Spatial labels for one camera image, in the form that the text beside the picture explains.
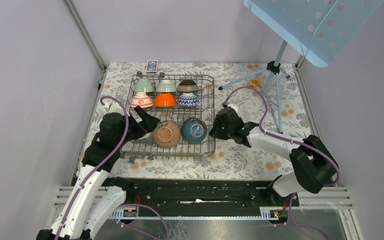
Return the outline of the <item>blue white zigzag bowl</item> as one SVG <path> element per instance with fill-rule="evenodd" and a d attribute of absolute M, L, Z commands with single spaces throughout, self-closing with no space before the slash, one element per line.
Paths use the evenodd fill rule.
<path fill-rule="evenodd" d="M 196 107 L 199 103 L 199 98 L 193 92 L 184 92 L 177 100 L 180 107 Z"/>

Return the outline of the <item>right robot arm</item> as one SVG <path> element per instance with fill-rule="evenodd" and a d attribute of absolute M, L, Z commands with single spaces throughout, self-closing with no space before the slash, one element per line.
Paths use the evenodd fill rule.
<path fill-rule="evenodd" d="M 231 107 L 216 114 L 209 134 L 215 139 L 264 149 L 291 162 L 293 171 L 277 177 L 268 186 L 266 198 L 273 206 L 281 205 L 287 196 L 300 191 L 317 194 L 333 176 L 340 175 L 338 164 L 317 136 L 296 139 L 264 130 L 258 123 L 243 122 Z"/>

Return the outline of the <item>black patterned bowl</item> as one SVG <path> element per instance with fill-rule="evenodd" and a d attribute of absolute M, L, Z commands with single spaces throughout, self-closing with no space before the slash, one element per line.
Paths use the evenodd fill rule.
<path fill-rule="evenodd" d="M 184 79 L 177 86 L 177 91 L 179 93 L 195 93 L 199 90 L 200 88 L 197 83 L 192 79 Z"/>

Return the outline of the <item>grey wire dish rack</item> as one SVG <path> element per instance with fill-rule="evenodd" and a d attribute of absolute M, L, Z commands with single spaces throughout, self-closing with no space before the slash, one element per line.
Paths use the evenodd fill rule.
<path fill-rule="evenodd" d="M 150 98 L 143 110 L 160 120 L 153 132 L 123 146 L 122 156 L 207 157 L 214 153 L 209 135 L 215 116 L 215 79 L 207 74 L 137 72 L 131 80 L 127 107 L 134 98 Z"/>

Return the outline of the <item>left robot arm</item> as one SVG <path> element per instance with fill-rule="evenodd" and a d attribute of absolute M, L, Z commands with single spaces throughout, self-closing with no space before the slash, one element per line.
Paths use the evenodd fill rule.
<path fill-rule="evenodd" d="M 51 227 L 39 231 L 38 240 L 93 240 L 119 205 L 128 206 L 134 202 L 133 181 L 117 177 L 110 183 L 104 197 L 92 205 L 120 158 L 122 146 L 151 133 L 160 122 L 139 106 L 134 111 L 140 121 L 120 107 L 103 116 L 99 132 L 84 152 L 82 166 L 67 203 Z"/>

